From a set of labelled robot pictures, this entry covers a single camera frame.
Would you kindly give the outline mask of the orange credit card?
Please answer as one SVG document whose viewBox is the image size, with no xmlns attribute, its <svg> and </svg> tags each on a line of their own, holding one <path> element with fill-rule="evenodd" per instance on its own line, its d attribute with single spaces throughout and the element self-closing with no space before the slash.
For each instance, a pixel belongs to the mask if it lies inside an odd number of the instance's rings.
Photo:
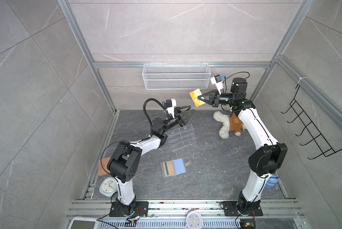
<svg viewBox="0 0 342 229">
<path fill-rule="evenodd" d="M 200 89 L 196 89 L 192 92 L 190 92 L 190 96 L 192 98 L 192 101 L 194 102 L 196 107 L 200 107 L 205 104 L 202 100 L 198 99 L 198 96 L 202 95 Z"/>
</svg>

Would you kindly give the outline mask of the clear acrylic organizer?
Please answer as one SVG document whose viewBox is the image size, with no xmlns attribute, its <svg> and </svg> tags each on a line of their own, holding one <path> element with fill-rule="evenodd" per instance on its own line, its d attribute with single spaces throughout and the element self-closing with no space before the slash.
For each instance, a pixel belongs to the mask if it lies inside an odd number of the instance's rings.
<svg viewBox="0 0 342 229">
<path fill-rule="evenodd" d="M 195 130 L 191 124 L 168 131 L 166 135 L 168 136 L 169 146 L 173 151 L 191 146 L 197 142 Z"/>
</svg>

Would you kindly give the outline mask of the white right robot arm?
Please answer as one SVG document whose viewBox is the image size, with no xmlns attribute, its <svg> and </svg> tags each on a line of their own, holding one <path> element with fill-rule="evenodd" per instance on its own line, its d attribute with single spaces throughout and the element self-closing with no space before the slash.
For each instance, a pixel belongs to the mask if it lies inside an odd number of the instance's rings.
<svg viewBox="0 0 342 229">
<path fill-rule="evenodd" d="M 287 146 L 279 143 L 270 134 L 260 119 L 254 103 L 246 99 L 247 81 L 245 78 L 234 78 L 229 93 L 223 93 L 224 76 L 211 78 L 216 90 L 198 96 L 198 99 L 212 107 L 228 105 L 232 112 L 243 122 L 251 135 L 256 151 L 249 157 L 251 169 L 246 186 L 241 191 L 239 202 L 246 206 L 256 204 L 268 179 L 279 169 L 287 153 Z"/>
</svg>

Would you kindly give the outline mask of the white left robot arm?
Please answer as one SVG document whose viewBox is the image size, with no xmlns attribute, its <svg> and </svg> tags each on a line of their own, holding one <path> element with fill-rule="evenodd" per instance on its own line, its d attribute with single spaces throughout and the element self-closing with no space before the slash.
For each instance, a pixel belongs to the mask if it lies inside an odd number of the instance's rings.
<svg viewBox="0 0 342 229">
<path fill-rule="evenodd" d="M 107 169 L 117 182 L 117 202 L 121 207 L 129 209 L 135 206 L 132 179 L 141 156 L 162 147 L 168 138 L 166 132 L 175 126 L 186 126 L 194 113 L 191 106 L 175 107 L 174 115 L 169 114 L 166 119 L 157 117 L 150 121 L 150 135 L 146 138 L 135 142 L 122 140 L 118 143 Z"/>
</svg>

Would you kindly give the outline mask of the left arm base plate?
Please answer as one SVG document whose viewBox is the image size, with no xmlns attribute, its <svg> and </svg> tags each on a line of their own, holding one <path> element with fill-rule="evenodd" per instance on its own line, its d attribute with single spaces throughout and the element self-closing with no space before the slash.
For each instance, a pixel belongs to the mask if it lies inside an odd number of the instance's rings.
<svg viewBox="0 0 342 229">
<path fill-rule="evenodd" d="M 148 210 L 149 202 L 147 201 L 132 202 L 129 206 L 116 201 L 112 203 L 109 217 L 133 218 L 137 216 L 147 216 Z"/>
</svg>

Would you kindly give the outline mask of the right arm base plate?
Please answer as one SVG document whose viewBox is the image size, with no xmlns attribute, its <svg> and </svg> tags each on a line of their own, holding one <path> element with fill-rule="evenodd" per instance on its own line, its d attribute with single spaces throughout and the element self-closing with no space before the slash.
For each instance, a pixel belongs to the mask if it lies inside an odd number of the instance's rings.
<svg viewBox="0 0 342 229">
<path fill-rule="evenodd" d="M 223 201 L 220 203 L 225 216 L 263 216 L 260 201 L 256 202 L 238 202 Z"/>
</svg>

